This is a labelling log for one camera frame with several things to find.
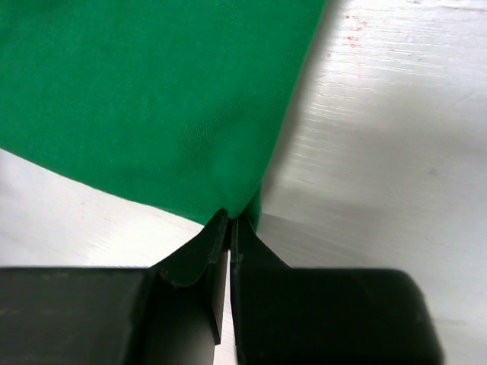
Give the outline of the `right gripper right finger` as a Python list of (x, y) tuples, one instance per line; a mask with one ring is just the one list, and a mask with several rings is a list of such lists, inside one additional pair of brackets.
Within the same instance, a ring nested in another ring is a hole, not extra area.
[(402, 271), (292, 268), (232, 224), (231, 309), (240, 364), (441, 364), (424, 297)]

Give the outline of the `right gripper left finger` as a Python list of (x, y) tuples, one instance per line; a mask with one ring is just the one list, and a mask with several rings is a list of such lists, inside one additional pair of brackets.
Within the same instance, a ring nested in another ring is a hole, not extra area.
[(3, 364), (210, 364), (221, 342), (229, 218), (148, 268), (1, 270)]

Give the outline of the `green t shirt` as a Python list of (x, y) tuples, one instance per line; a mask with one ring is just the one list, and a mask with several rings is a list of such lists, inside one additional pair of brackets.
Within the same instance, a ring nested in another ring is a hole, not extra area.
[(322, 1), (3, 1), (1, 147), (205, 224), (257, 223)]

